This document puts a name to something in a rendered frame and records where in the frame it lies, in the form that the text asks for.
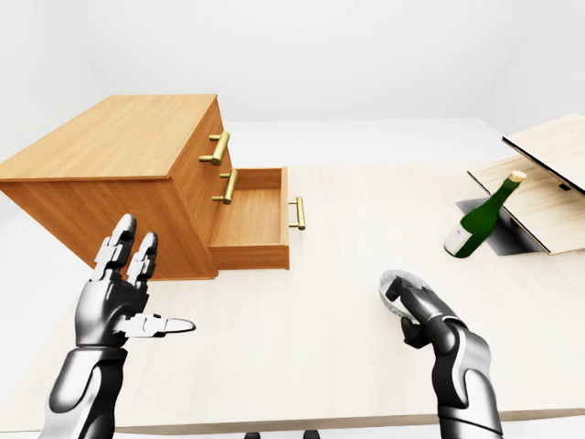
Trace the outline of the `closed wooden drawer, small front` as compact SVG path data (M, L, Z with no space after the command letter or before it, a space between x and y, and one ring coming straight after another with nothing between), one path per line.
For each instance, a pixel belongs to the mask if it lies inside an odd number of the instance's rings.
M219 175L229 173L232 164L227 152L223 155L220 166L213 166L211 163L203 163L199 160L196 161L196 165L197 176L193 186L192 215L201 239L207 242L219 205L219 202L212 198L222 196L226 184L226 180Z

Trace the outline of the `pale wooden wine rack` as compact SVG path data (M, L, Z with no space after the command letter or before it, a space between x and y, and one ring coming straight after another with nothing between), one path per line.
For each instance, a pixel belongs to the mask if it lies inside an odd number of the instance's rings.
M585 116L564 116L503 141L516 154L474 166L470 177L492 194L512 171L526 173L504 210L550 255L585 250Z

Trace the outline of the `open wooden drawer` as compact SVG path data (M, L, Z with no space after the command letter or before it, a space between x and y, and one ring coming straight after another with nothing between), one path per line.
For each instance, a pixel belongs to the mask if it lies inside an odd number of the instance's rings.
M214 219L209 251L219 270L289 267L287 169L240 169L232 201Z

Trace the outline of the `closed wooden drawer, large front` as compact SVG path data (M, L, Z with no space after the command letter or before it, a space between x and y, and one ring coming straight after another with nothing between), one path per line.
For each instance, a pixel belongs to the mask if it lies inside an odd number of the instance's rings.
M180 178L183 178L187 183L202 184L206 181L220 187L223 180L219 175L228 173L231 169L228 148L225 149L220 166L200 162L198 158L201 155L212 155L214 153L218 141L210 140L209 137L211 135L220 135L223 131L224 127L218 107L218 99L215 98L177 158L170 175L176 181Z

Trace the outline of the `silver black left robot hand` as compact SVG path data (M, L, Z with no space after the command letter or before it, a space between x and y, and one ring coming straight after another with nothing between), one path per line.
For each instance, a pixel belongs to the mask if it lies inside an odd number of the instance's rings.
M148 232L136 253L131 253L136 219L126 213L112 235L105 238L95 268L80 294L76 314L76 345L123 346L129 337L164 337L196 329L184 319L162 318L144 312L147 282L154 274L157 236Z

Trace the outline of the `green wine bottle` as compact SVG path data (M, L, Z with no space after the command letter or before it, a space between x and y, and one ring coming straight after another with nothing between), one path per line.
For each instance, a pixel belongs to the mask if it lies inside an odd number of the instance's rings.
M444 250L456 258L470 256L492 233L500 209L526 178L526 173L514 170L487 201L463 216L446 238Z

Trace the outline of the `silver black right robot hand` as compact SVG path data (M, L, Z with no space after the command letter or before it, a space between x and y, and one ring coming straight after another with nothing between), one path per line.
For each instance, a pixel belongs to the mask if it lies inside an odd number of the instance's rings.
M383 297L389 305L400 300L411 315L411 318L401 318L406 344L423 348L432 343L441 355L453 349L455 335L444 319L458 317L431 289L397 276Z

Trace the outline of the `wooden cabinet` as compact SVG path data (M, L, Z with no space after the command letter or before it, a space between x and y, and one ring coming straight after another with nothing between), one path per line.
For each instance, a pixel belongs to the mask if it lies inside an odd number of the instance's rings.
M0 163L0 191L84 262L122 215L158 236L158 280L219 270L192 215L194 183L171 169L213 94L111 96Z

